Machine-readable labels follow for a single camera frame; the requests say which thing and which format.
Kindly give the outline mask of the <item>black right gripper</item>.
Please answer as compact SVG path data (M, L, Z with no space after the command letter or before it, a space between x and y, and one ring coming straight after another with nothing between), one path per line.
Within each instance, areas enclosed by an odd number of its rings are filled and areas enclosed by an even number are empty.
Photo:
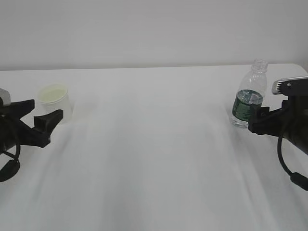
M285 118L281 109L250 105L248 130L257 135L279 135L304 153L308 153L308 96L287 96Z

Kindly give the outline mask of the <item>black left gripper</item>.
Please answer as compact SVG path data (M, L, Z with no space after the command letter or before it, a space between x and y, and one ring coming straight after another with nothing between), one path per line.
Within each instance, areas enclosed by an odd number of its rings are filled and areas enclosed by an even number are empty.
M58 109L49 114L35 116L34 127L30 128L21 118L32 112L35 100L13 102L0 106L0 152L7 154L8 150L20 146L45 147L51 142L51 134L63 119L63 110Z

